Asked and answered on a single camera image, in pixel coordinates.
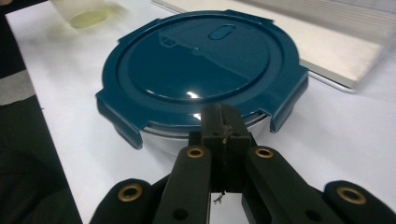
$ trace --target clear plastic container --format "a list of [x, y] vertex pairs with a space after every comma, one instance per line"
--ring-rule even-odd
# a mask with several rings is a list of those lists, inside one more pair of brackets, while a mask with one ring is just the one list
[[105, 0], [50, 0], [59, 14], [75, 28], [85, 28], [107, 18]]

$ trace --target white table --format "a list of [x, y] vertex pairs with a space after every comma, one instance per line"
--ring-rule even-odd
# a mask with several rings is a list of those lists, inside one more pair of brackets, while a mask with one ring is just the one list
[[[149, 0], [117, 0], [108, 8], [106, 21], [85, 30], [67, 26], [48, 2], [7, 15], [84, 223], [116, 183], [133, 177], [152, 184], [175, 161], [152, 148], [134, 150], [98, 113], [94, 97], [117, 40], [172, 13]], [[282, 129], [259, 143], [281, 152], [313, 187], [345, 179], [396, 210], [395, 70], [393, 55], [357, 94], [310, 78]], [[223, 216], [246, 222], [235, 212]]]

